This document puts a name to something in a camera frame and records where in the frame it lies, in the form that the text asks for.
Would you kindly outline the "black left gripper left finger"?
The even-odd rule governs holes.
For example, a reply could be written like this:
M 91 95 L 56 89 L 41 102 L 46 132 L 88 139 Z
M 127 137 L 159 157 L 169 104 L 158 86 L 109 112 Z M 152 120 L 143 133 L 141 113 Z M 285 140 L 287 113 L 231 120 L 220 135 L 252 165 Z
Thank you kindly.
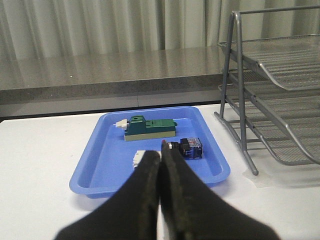
M 57 240 L 155 240 L 160 155 L 147 150 L 121 188 L 82 219 L 63 228 Z

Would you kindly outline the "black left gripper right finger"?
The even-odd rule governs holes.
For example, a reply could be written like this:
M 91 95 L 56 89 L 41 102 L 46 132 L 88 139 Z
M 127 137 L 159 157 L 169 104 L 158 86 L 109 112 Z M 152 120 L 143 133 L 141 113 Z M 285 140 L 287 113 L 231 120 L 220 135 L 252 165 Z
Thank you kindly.
M 161 206 L 177 240 L 277 240 L 269 226 L 242 213 L 210 190 L 177 149 L 161 145 Z

